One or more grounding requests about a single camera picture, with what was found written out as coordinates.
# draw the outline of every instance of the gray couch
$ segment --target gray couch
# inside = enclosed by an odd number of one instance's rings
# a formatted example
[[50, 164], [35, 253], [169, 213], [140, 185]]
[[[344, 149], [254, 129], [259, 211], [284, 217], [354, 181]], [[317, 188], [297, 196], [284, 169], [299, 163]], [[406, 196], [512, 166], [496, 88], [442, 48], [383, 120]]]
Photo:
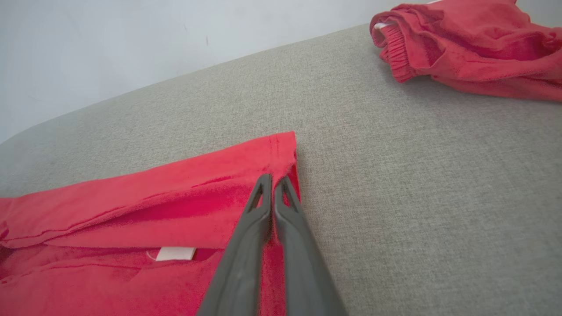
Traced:
[[0, 145], [0, 196], [294, 130], [350, 315], [562, 313], [562, 105], [398, 84], [366, 25], [158, 83]]

